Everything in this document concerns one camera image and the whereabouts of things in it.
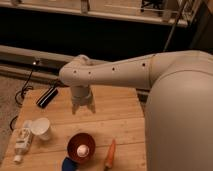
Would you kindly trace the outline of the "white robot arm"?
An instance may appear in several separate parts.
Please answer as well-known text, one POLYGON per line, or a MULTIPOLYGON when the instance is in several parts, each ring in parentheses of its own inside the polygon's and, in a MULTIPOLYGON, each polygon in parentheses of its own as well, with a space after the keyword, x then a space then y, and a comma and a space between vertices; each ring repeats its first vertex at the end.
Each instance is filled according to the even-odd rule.
POLYGON ((84 55, 59 71, 73 106, 92 85, 145 89, 147 171, 213 171, 213 55, 187 50, 94 65, 84 55))

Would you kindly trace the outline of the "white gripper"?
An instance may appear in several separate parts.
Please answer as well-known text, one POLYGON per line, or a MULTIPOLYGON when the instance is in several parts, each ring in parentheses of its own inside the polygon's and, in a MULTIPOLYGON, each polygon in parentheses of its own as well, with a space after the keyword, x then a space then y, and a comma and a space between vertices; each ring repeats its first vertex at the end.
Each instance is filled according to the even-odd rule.
POLYGON ((79 106, 88 106, 92 113, 96 113, 95 105, 91 105, 93 101, 93 93, 89 86, 73 86, 70 88, 72 93, 72 114, 75 115, 79 106))

